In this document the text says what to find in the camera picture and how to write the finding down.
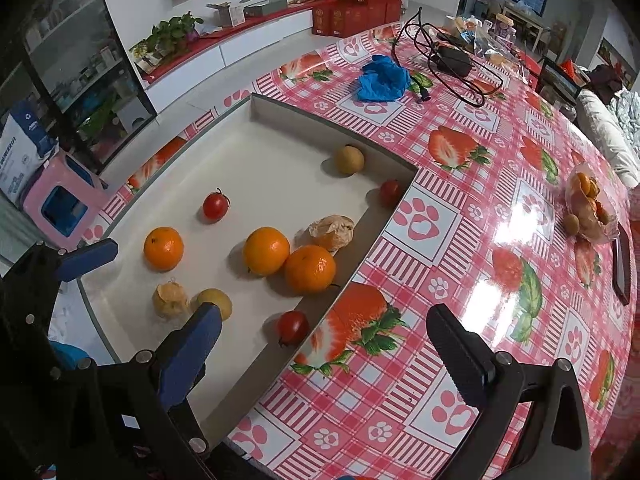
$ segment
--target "black cable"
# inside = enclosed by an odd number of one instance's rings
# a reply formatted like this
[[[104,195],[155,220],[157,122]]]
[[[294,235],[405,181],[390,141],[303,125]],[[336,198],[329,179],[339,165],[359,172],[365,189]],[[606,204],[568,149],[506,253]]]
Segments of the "black cable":
[[[414,21],[413,21],[414,18],[418,18],[418,23],[414,23]],[[394,60],[394,62],[396,63],[396,65],[402,67],[402,64],[400,63],[400,61],[398,59],[398,56],[396,55],[396,45],[399,43],[400,38],[402,37],[402,34],[406,31],[407,36],[411,40],[413,40],[416,50],[420,54],[422,54],[423,56],[426,57],[426,59],[427,59],[427,67],[430,70],[431,74],[433,74],[433,76],[438,81],[440,81],[447,88],[447,90],[449,90],[453,95],[455,95],[455,97],[460,99],[462,102],[465,102],[465,103],[467,103],[467,104],[469,104],[469,105],[471,105],[471,106],[473,106],[475,108],[481,108],[482,106],[484,106],[484,104],[486,103],[485,97],[496,93],[498,90],[500,90],[500,88],[502,88],[502,85],[504,84],[502,78],[499,75],[497,75],[497,73],[495,73],[493,70],[491,70],[486,65],[484,65],[483,63],[477,62],[475,59],[473,59],[472,56],[469,56],[468,53],[466,53],[464,50],[458,48],[455,45],[451,45],[450,46],[451,48],[457,49],[460,52],[463,52],[464,54],[466,54],[468,56],[469,60],[471,61],[471,63],[476,64],[476,65],[480,66],[481,68],[487,70],[488,72],[492,73],[498,79],[498,81],[500,83],[493,90],[491,90],[489,92],[484,92],[475,83],[473,83],[471,81],[467,81],[463,77],[460,77],[459,75],[457,75],[455,73],[455,71],[452,69],[452,67],[449,65],[449,63],[447,62],[447,59],[445,57],[441,56],[438,53],[438,48],[440,46],[440,43],[436,42],[436,41],[433,41],[430,38],[429,33],[425,30],[425,26],[436,28],[431,23],[425,23],[425,24],[422,23],[422,7],[420,7],[418,9],[418,12],[416,12],[411,18],[409,18],[405,22],[404,26],[400,30],[400,33],[398,34],[398,36],[396,38],[394,38],[394,41],[391,44],[391,56],[392,56],[392,59]],[[409,27],[416,27],[416,29],[417,29],[416,32],[415,32],[415,35],[413,37],[409,33],[409,30],[408,30]],[[422,38],[424,39],[424,41],[426,43],[423,43],[422,41],[418,40],[418,35],[420,35],[420,34],[422,35]],[[462,97],[462,95],[460,95],[453,88],[451,88],[451,86],[449,86],[447,84],[447,82],[444,81],[444,79],[441,78],[440,75],[433,69],[431,64],[435,63],[437,61],[441,61],[444,64],[444,66],[446,66],[447,69],[449,70],[450,75],[452,75],[454,78],[458,79],[464,86],[469,88],[469,90],[473,94],[479,95],[480,98],[481,98],[480,102],[471,101],[471,100],[469,100],[469,99],[467,99],[465,97]],[[421,100],[422,101],[428,101],[431,98],[429,96],[428,89],[425,86],[423,86],[420,83],[420,81],[411,74],[411,72],[409,72],[409,76],[411,77],[412,81],[415,82],[418,85],[418,88],[420,89],[420,98],[421,98]]]

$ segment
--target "potted plant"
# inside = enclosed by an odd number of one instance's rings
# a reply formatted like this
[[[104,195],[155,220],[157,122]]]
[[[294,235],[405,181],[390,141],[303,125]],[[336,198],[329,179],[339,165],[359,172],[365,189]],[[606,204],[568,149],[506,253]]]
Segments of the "potted plant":
[[[151,36],[145,40],[146,50],[157,50],[163,56],[180,54],[186,49],[187,43],[197,39],[196,23],[204,23],[204,20],[195,18],[189,11],[182,16],[172,17],[168,22],[162,21],[154,25]]]

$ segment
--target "bag of fruit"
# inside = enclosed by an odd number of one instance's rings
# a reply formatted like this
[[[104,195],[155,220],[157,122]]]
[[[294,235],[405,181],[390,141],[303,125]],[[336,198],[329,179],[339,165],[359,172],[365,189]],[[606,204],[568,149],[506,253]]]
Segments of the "bag of fruit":
[[[578,219],[577,233],[593,245],[608,244],[620,234],[616,210],[586,162],[569,174],[564,199],[569,213]]]

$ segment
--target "green plant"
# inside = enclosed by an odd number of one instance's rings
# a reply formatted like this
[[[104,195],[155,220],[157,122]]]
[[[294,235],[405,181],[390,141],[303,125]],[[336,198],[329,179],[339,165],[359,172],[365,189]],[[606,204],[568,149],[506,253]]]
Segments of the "green plant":
[[[174,16],[168,22],[162,21],[154,25],[151,36],[146,38],[148,52],[160,50],[166,54],[181,50],[186,36],[193,31],[196,23],[204,23],[202,18],[195,18],[191,11],[182,16]]]

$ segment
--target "white tray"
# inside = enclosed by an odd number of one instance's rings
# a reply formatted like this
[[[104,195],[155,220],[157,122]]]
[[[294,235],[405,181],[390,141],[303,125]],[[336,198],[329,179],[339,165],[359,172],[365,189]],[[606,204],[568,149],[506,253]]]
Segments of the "white tray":
[[[363,173],[339,176],[332,153],[345,144],[366,157]],[[389,178],[408,187],[415,167],[381,146],[297,108],[253,94],[201,133],[160,170],[105,233],[116,240],[116,260],[81,279],[105,343],[121,361],[155,350],[184,320],[154,313],[153,291],[175,278],[194,296],[204,288],[225,291],[233,314],[207,358],[207,373],[189,394],[194,414],[214,446],[228,435],[296,349],[280,348],[278,316],[302,309],[312,327],[340,289],[295,297],[280,273],[257,279],[247,273],[241,250],[261,226],[287,236],[292,250],[309,242],[308,225],[331,214],[356,222],[353,242],[335,255],[334,282],[346,284],[389,220],[378,187]],[[231,208],[217,224],[201,221],[204,198],[219,187]],[[146,235],[158,226],[178,230],[185,245],[180,264],[153,272],[143,260]]]

